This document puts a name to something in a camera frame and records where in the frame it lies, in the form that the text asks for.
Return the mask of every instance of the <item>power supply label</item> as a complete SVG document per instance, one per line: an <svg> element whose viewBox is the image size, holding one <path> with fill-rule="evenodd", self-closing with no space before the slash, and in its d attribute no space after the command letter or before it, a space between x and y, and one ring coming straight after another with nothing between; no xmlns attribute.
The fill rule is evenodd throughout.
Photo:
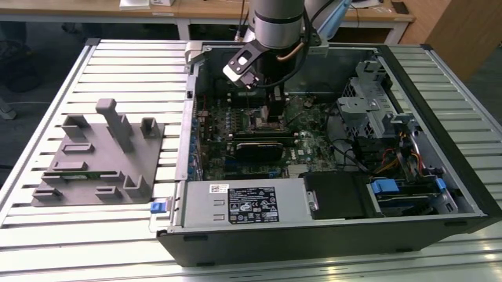
<svg viewBox="0 0 502 282"><path fill-rule="evenodd" d="M228 222L231 224L278 221L275 187L228 189Z"/></svg>

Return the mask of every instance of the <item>aluminum extrusion table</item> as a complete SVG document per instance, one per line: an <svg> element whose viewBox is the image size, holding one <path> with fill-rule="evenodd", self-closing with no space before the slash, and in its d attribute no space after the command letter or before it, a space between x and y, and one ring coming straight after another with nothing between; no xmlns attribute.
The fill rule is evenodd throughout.
<svg viewBox="0 0 502 282"><path fill-rule="evenodd" d="M149 232L148 204L31 207L33 187L64 137L64 115L83 113L89 122L103 122L92 114L99 98L116 99L117 112L131 122L147 116L167 124L153 197L172 195L184 49L180 41L101 40L84 47L0 190L0 281L502 280L502 223L412 253L183 268ZM399 46L392 52L500 202L500 126L432 51ZM406 102L399 103L406 110Z"/></svg>

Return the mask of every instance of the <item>blue clip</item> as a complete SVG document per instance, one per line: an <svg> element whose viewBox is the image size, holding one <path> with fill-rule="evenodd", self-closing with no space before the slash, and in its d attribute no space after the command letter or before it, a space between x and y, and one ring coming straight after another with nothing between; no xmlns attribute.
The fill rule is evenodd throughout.
<svg viewBox="0 0 502 282"><path fill-rule="evenodd" d="M399 187L394 179L376 179L371 183L371 188L375 194L382 192L399 192Z"/></svg>
<svg viewBox="0 0 502 282"><path fill-rule="evenodd" d="M444 180L442 180L442 178L436 178L436 184L438 184L439 190L444 191L446 190L446 183L444 183Z"/></svg>
<svg viewBox="0 0 502 282"><path fill-rule="evenodd" d="M167 213L167 203L152 203L149 206L149 213Z"/></svg>

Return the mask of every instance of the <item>gray floor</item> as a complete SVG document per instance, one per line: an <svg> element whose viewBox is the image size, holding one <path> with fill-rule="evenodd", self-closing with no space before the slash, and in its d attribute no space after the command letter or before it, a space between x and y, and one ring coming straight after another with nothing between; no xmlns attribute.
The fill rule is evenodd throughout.
<svg viewBox="0 0 502 282"><path fill-rule="evenodd" d="M28 46L32 48L33 62L44 83L25 93L11 93L0 87L0 96L7 102L51 102L75 59L81 51L83 37L65 33L60 23L29 23ZM231 39L227 28L209 31L192 30L195 39ZM116 39L176 39L173 25L107 25L104 38ZM502 49L496 49L482 69L467 83L472 93L502 123ZM47 104L12 105L17 119L0 120L0 165L13 165L40 122ZM0 169L0 185L8 176L8 170Z"/></svg>

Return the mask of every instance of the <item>black cable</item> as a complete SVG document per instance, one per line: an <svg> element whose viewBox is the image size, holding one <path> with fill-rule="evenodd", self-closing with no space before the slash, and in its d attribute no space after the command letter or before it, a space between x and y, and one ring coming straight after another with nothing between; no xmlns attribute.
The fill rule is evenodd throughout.
<svg viewBox="0 0 502 282"><path fill-rule="evenodd" d="M358 27L356 28L359 28L359 24L360 24L360 21L359 21L359 10L358 10L358 8L354 7L352 4L351 4L351 7L355 9L355 15L358 17Z"/></svg>
<svg viewBox="0 0 502 282"><path fill-rule="evenodd" d="M335 2L335 0L330 0L328 2L326 2L326 4L316 11L316 13L314 14L312 19L311 19L312 24L314 24L314 21L315 21L316 17L320 15L320 13L323 12L323 10L332 4L332 2Z"/></svg>
<svg viewBox="0 0 502 282"><path fill-rule="evenodd" d="M343 166L342 166L342 170L344 170L344 168L347 167L347 153L352 151L354 152L354 149L350 148L347 149L344 152L343 152Z"/></svg>
<svg viewBox="0 0 502 282"><path fill-rule="evenodd" d="M332 145L332 148L335 149L338 153L346 156L348 160L351 160L351 162L358 166L362 172L371 174L368 168L356 159L354 159L350 155L344 154L343 151L338 149L335 145Z"/></svg>
<svg viewBox="0 0 502 282"><path fill-rule="evenodd" d="M244 16L244 4L245 4L245 0L243 0L243 5L240 7L240 18L239 18L239 27L236 29L237 33L240 33L240 30L243 28L243 16Z"/></svg>
<svg viewBox="0 0 502 282"><path fill-rule="evenodd" d="M303 22L306 24L306 38L304 38L304 44L306 46L303 47L303 54L302 54L302 60L296 64L296 67L294 70L276 82L267 84L267 85L256 85L256 88L272 88L275 86L279 86L283 84L286 81L288 81L290 78L299 72L299 70L303 67L303 64L306 63L307 60L307 55L308 55L308 50L310 50L310 41L311 41L311 35L312 35L312 24L311 21L308 20L308 14L307 10L303 10Z"/></svg>
<svg viewBox="0 0 502 282"><path fill-rule="evenodd" d="M7 164L0 164L0 169L13 169L15 166L9 166Z"/></svg>
<svg viewBox="0 0 502 282"><path fill-rule="evenodd" d="M244 18L244 23L243 23L243 27L245 26L245 23L248 21L248 18L249 18L249 10L248 12L245 13L245 18Z"/></svg>

